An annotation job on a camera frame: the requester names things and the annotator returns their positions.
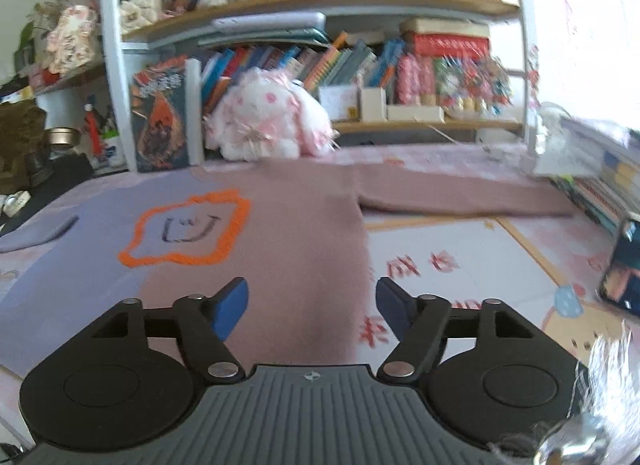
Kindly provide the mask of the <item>purple and pink sweater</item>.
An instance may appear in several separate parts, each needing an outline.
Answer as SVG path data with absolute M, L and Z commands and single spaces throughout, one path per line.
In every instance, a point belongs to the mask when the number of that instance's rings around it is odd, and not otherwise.
M 46 252 L 1 301 L 1 363 L 25 376 L 120 300 L 168 307 L 235 277 L 250 289 L 229 343 L 243 365 L 352 362 L 369 312 L 367 208 L 466 217 L 574 211 L 546 182 L 394 164 L 268 159 L 173 171 L 3 235 L 4 253 Z

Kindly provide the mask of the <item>pink checkered desk mat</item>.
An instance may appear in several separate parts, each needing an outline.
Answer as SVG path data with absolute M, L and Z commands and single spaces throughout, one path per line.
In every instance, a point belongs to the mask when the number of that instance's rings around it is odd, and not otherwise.
M 359 147 L 338 151 L 321 162 L 394 164 L 450 176 L 530 181 L 474 146 Z M 192 168 L 230 171 L 249 165 L 213 162 Z M 83 183 L 25 224 L 170 172 L 119 174 Z M 361 322 L 349 363 L 379 367 L 395 344 L 392 330 L 375 306 L 374 288 L 380 277 L 390 277 L 412 295 L 439 295 L 463 309 L 476 309 L 489 297 L 502 299 L 581 360 L 587 359 L 594 338 L 620 330 L 622 317 L 596 296 L 613 239 L 581 211 L 567 217 L 501 218 L 420 216 L 367 208 L 363 221 L 370 257 L 369 312 Z M 21 226 L 4 230 L 1 238 Z M 1 301 L 45 252 L 41 245 L 15 253 L 1 249 Z M 1 363 L 1 427 L 14 440 L 29 443 L 18 408 L 23 377 Z

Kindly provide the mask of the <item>white pen holder cup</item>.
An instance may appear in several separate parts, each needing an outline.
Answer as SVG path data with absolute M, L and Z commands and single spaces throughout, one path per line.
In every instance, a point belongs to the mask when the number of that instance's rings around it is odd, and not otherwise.
M 122 140 L 116 131 L 109 131 L 101 136 L 101 143 L 103 156 L 110 167 L 115 168 L 126 165 Z

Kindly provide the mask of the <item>pink white plush bunny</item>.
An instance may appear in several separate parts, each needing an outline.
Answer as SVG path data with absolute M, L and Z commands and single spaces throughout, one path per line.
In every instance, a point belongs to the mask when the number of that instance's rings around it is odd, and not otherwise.
M 204 144 L 230 162 L 321 157 L 334 150 L 329 114 L 283 70 L 251 68 L 204 118 Z

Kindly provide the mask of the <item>red tassel pendant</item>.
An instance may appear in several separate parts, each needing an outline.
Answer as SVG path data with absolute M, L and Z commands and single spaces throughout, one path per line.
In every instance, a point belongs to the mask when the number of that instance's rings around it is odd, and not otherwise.
M 90 102 L 84 106 L 85 109 L 85 127 L 91 140 L 92 155 L 100 158 L 103 155 L 102 141 L 99 128 L 99 119 L 96 111 Z

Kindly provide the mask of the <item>Harry Potter book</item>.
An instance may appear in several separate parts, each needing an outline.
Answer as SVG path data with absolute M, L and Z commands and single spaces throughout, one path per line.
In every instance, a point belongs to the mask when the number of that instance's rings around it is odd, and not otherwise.
M 139 171 L 203 164 L 201 82 L 201 62 L 185 55 L 134 74 L 131 126 Z

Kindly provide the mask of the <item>white wristwatch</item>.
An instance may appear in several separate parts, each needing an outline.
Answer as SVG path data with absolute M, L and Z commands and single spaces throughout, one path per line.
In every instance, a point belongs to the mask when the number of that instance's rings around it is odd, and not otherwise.
M 18 191 L 3 197 L 1 211 L 6 217 L 13 218 L 30 201 L 29 191 Z

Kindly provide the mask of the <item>metal bowl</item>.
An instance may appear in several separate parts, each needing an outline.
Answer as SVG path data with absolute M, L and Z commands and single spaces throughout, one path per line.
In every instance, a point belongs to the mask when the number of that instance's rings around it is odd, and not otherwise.
M 74 127 L 52 127 L 44 130 L 44 139 L 51 148 L 69 150 L 79 144 L 81 132 Z

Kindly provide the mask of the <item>olive brown jacket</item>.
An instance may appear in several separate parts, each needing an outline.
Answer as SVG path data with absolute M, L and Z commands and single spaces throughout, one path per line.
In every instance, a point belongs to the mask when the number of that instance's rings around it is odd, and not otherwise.
M 1 104 L 1 193 L 29 188 L 26 156 L 35 153 L 43 139 L 47 113 L 34 100 Z

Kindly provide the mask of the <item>stack of books on desk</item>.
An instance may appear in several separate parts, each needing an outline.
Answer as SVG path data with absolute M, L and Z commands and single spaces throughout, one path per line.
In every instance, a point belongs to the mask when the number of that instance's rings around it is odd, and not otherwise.
M 540 111 L 532 173 L 548 178 L 586 216 L 615 234 L 639 212 L 639 129 Z

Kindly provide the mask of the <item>white metal bookshelf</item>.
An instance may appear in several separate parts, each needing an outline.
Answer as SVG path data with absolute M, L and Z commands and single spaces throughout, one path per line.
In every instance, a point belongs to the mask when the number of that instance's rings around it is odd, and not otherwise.
M 150 63 L 198 48 L 254 42 L 300 42 L 325 47 L 340 32 L 372 27 L 389 29 L 406 17 L 449 18 L 480 24 L 518 22 L 532 40 L 533 13 L 524 1 L 502 0 L 241 0 L 208 6 L 122 32 L 118 0 L 100 0 L 102 55 L 51 87 L 38 92 L 47 101 L 53 91 L 104 77 L 110 92 L 122 161 L 115 170 L 135 170 L 126 95 L 132 74 Z

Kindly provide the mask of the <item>pink bunny charm ornament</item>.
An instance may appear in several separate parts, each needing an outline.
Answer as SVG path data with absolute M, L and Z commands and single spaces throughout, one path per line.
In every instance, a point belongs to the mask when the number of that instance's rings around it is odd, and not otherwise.
M 49 72 L 66 75 L 91 63 L 96 50 L 96 11 L 88 6 L 69 6 L 47 36 Z

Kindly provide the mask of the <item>cream quilted pearl handbag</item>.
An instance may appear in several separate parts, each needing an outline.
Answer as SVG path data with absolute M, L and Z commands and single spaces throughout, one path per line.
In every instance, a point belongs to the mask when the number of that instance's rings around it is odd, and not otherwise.
M 127 35 L 161 20 L 162 0 L 120 0 L 119 15 L 120 29 Z

